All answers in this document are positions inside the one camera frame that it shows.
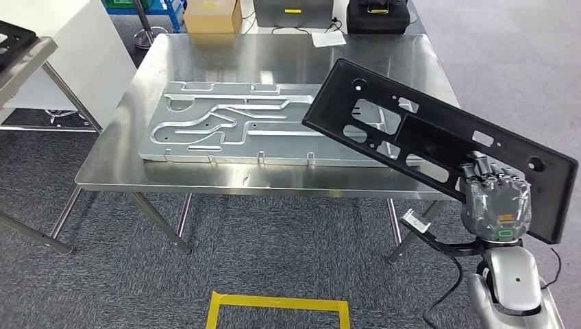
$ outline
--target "metal table surface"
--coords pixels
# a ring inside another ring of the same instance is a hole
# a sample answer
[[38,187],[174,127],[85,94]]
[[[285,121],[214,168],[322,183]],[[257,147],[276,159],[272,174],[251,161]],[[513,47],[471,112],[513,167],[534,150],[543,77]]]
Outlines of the metal table surface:
[[[389,168],[149,162],[137,149],[170,81],[320,84],[347,58],[457,105],[425,35],[345,36],[314,48],[307,35],[159,36],[76,177],[93,191],[449,199]],[[430,166],[421,166],[431,171]]]

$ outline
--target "green bin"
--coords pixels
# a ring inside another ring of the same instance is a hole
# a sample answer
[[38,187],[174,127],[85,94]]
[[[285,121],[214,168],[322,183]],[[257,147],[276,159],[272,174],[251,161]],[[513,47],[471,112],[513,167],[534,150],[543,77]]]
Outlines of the green bin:
[[[105,7],[110,9],[131,9],[133,8],[133,0],[102,0]],[[152,0],[141,0],[143,9],[151,7]]]

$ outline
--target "blue shelf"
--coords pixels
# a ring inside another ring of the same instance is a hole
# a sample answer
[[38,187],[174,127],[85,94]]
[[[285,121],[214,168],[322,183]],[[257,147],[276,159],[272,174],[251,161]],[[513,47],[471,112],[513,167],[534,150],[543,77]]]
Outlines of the blue shelf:
[[[171,26],[173,27],[173,32],[179,33],[182,29],[182,26],[180,25],[180,20],[178,19],[178,13],[180,10],[184,9],[184,3],[186,1],[187,0],[177,1],[177,5],[174,8],[173,3],[175,0],[153,0],[151,6],[145,10],[145,14],[168,16],[169,20],[171,21]],[[109,15],[137,15],[137,11],[135,11],[135,9],[111,9],[107,7],[105,9]]]
[[[151,6],[145,10],[145,14],[146,15],[168,15],[169,12],[171,11],[170,8],[171,7],[169,7],[165,3],[165,1],[162,3],[161,0],[153,0],[151,3]],[[181,8],[182,8],[182,1],[180,1],[180,4],[174,10],[174,13],[176,13]],[[110,8],[106,8],[106,10],[107,10],[107,14],[109,14],[109,15],[137,15],[137,11],[135,11],[135,9],[110,9]]]

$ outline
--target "stainless steel table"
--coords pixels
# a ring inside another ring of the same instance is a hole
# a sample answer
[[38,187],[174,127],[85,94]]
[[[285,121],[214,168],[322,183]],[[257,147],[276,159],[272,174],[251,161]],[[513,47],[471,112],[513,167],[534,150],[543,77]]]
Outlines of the stainless steel table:
[[[145,128],[170,81],[319,84],[335,60],[348,58],[457,105],[425,35],[346,36],[343,47],[314,48],[307,35],[161,35],[139,67],[109,126],[76,177],[84,189],[127,191],[184,252],[181,239],[191,193],[448,199],[389,168],[146,162],[137,154]],[[430,166],[421,170],[431,172]],[[141,192],[187,194],[177,231]],[[388,201],[394,234],[397,220]]]
[[[101,126],[93,118],[91,113],[86,109],[85,105],[81,100],[75,95],[75,93],[69,88],[66,82],[60,77],[60,75],[55,71],[55,69],[47,62],[49,56],[54,53],[57,49],[57,45],[52,40],[52,38],[39,38],[34,44],[32,44],[28,49],[26,49],[22,55],[16,59],[11,66],[0,72],[0,110],[5,102],[10,100],[18,89],[28,80],[28,78],[36,72],[39,68],[45,70],[47,75],[53,80],[53,82],[60,88],[60,90],[65,94],[65,96],[71,101],[71,103],[83,114],[84,118],[91,124],[89,127],[36,127],[36,126],[25,126],[25,125],[0,125],[0,130],[18,130],[18,131],[45,131],[45,132],[101,132]],[[65,209],[59,216],[51,234],[43,234],[20,221],[4,214],[0,211],[0,224],[12,228],[17,232],[30,236],[34,240],[41,242],[49,247],[57,249],[59,252],[71,252],[73,248],[65,245],[64,243],[57,240],[58,235],[66,221],[69,213],[76,202],[81,188],[76,186],[73,193],[69,197],[69,202],[67,203]]]

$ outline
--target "black device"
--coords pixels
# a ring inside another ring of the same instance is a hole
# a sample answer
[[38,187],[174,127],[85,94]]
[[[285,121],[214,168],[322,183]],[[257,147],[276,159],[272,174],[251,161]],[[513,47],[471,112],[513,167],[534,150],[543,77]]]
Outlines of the black device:
[[350,34],[403,34],[409,24],[404,0],[351,0],[347,5]]
[[38,40],[33,31],[4,21],[0,21],[0,34],[6,36],[0,42],[0,71],[11,66],[24,50]]
[[334,0],[254,0],[260,27],[305,27],[326,29],[333,15]]
[[[400,107],[401,97],[416,103],[417,111]],[[354,118],[360,99],[398,114],[397,131],[387,134]],[[520,170],[531,183],[534,216],[528,234],[546,243],[560,241],[578,168],[573,158],[345,59],[337,60],[302,122],[462,203],[466,195],[457,188],[460,166],[471,161],[470,152],[482,152]],[[365,141],[346,137],[347,125],[365,132]],[[474,141],[476,132],[492,138],[490,146]],[[396,160],[377,151],[382,143],[400,148]],[[441,182],[409,167],[410,154],[446,170],[448,178]]]

